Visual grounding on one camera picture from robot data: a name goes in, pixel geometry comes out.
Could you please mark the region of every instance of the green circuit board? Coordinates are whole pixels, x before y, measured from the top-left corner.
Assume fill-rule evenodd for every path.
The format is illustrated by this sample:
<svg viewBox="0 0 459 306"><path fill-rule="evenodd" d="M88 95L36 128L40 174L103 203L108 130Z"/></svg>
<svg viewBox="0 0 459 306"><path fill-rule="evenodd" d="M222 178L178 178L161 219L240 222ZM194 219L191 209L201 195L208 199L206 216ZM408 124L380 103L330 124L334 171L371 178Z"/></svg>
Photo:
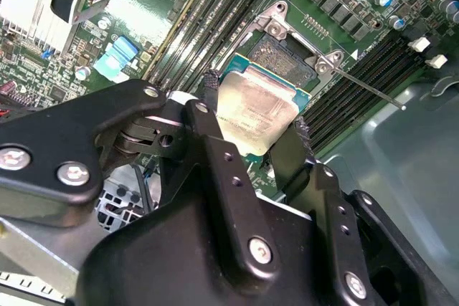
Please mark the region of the green circuit board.
<svg viewBox="0 0 459 306"><path fill-rule="evenodd" d="M255 31L236 49L232 43L276 1L286 2L285 21L302 37L323 53L335 49L344 53L344 70L350 70L393 32L388 24L391 16L398 16L406 25L422 22L439 39L439 47L455 42L458 31L438 9L440 0L394 0L387 8L377 6L374 0L337 0L349 10L342 20L333 17L337 7L330 11L326 0L110 0L105 11L78 24L70 49L63 55L43 59L42 47L4 26L0 36L0 84L16 81L17 97L37 107L100 90L112 82L92 66L117 38L124 36L139 51L123 68L124 74L149 80L163 90L193 92L205 69L225 66L223 57L231 53L250 53L265 33ZM355 28L346 26L350 18L367 28L367 33L357 36ZM81 66L90 69L84 81L75 77L75 70ZM322 94L337 80L339 77L333 78ZM316 84L317 80L308 80L301 88L310 91ZM275 182L260 169L260 162L246 163L247 168L252 163L254 187L275 195Z"/></svg>

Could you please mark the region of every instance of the black ram slot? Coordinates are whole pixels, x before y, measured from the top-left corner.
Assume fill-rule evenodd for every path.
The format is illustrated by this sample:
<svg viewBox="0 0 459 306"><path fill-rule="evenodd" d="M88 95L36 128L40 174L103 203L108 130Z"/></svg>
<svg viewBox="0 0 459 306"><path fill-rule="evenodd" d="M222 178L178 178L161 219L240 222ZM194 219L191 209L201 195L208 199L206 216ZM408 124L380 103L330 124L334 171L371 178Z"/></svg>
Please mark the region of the black ram slot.
<svg viewBox="0 0 459 306"><path fill-rule="evenodd" d="M407 43L389 35L349 73L388 94L423 66ZM352 125L361 124L380 98L341 78L305 113L315 153L323 150Z"/></svg>

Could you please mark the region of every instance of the cable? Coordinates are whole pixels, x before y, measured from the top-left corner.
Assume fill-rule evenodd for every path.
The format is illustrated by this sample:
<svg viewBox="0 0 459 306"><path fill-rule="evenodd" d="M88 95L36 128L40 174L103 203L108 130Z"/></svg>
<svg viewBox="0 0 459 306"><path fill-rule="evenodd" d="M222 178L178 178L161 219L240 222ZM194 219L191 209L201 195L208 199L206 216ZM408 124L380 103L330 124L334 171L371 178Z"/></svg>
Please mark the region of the cable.
<svg viewBox="0 0 459 306"><path fill-rule="evenodd" d="M143 204L143 209L145 210L145 214L151 213L151 211L153 211L153 200L151 199L149 190L147 190L146 185L143 182L141 168L139 168L135 164L131 164L131 168L133 168L134 171L136 172L138 188L139 188L139 191L141 192L142 204Z"/></svg>

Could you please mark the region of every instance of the motherboard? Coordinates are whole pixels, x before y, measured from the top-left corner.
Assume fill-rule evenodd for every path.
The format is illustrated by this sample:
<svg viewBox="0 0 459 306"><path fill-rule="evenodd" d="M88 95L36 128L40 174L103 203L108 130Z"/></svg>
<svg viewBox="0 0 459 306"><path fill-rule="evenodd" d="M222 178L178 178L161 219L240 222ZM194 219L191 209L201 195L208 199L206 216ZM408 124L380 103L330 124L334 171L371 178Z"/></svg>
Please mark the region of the motherboard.
<svg viewBox="0 0 459 306"><path fill-rule="evenodd" d="M21 6L31 10L20 11ZM242 57L254 68L252 74L230 71L232 77L223 76L222 85L258 73L259 80L268 76L277 82L276 92L283 83L286 93L302 94L307 104L298 105L293 96L284 101L297 106L289 116L305 119L311 147L320 157L385 104L343 72L394 96L426 71L440 69L457 39L459 3L1 0L0 17L0 103L49 107L133 78L162 90L197 93L205 73L223 74ZM256 89L244 99L267 95L266 90ZM232 101L221 102L217 116L235 103L237 82L231 92ZM255 100L251 106L263 102ZM265 127L277 124L273 114L254 119L257 111L232 120L259 125L263 117ZM251 133L256 132L253 126L247 124ZM285 125L279 128L266 145ZM248 149L244 154L250 178L255 189L275 198L275 179L262 158L265 150L255 153ZM149 157L139 161L146 165Z"/></svg>

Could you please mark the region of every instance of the black expansion slot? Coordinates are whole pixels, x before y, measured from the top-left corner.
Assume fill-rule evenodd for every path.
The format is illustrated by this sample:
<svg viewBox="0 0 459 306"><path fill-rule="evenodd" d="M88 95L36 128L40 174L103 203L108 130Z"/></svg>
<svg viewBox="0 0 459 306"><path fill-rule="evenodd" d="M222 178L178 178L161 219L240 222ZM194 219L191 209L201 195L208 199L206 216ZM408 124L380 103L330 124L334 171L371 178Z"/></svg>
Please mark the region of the black expansion slot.
<svg viewBox="0 0 459 306"><path fill-rule="evenodd" d="M255 1L256 0L245 0L243 2L244 6L242 6L241 9L234 13L234 15L232 16L232 21L229 23L229 25L226 26L227 28L225 28L219 35L219 37L215 40L215 44L213 44L209 48L209 50L202 58L199 65L194 69L192 74L186 80L181 90L190 92L197 85L204 71L207 68L209 68L212 61L214 61L214 59L217 57L217 55L223 48L224 43L231 37L233 32L241 25L241 22L244 19L248 18L249 15L251 15L251 7L255 3Z"/></svg>
<svg viewBox="0 0 459 306"><path fill-rule="evenodd" d="M397 33L388 35L349 73L389 94L423 66L422 59ZM311 146L320 152L351 126L360 125L381 99L350 80L341 78L304 114Z"/></svg>

